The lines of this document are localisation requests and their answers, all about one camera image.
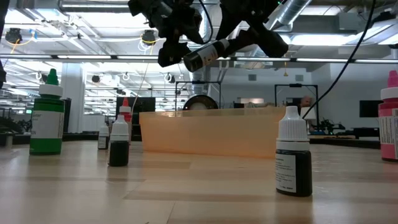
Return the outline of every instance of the orange plastic container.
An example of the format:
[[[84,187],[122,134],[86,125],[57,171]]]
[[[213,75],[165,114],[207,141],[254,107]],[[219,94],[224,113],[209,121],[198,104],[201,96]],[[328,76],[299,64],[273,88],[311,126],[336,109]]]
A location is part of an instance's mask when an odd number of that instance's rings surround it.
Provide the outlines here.
[[[144,151],[275,158],[285,108],[140,113]]]

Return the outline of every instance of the green bottle cap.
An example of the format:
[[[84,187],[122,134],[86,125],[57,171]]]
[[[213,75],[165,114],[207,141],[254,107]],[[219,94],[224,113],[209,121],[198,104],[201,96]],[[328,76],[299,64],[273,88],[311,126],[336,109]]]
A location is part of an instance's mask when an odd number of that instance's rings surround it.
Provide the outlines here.
[[[54,68],[51,68],[50,73],[47,77],[47,82],[45,84],[49,85],[58,85],[58,76],[57,76],[57,71]]]

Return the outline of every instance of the green dropper bottle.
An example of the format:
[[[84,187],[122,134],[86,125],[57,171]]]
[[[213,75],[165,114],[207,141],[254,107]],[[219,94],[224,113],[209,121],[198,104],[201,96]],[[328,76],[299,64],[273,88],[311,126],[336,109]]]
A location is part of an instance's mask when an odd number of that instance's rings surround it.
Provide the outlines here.
[[[60,100],[63,88],[58,85],[56,69],[51,69],[45,84],[40,85],[40,98],[34,101],[30,155],[60,154],[65,102]]]

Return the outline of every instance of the table surface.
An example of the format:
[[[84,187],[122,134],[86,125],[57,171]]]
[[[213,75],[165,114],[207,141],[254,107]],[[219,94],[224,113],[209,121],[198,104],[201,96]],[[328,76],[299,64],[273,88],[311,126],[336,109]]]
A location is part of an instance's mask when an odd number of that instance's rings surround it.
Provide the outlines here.
[[[0,151],[0,222],[397,223],[398,164],[375,149],[311,146],[313,196],[275,192],[274,161],[142,152],[108,167],[95,141],[60,156]]]

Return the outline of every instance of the pink bottle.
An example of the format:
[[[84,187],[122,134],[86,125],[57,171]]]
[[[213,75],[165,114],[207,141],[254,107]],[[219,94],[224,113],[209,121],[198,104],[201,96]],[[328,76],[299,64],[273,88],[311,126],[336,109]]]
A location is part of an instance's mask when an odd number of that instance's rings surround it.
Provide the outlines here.
[[[398,73],[390,71],[388,87],[381,90],[379,105],[381,158],[398,162]]]

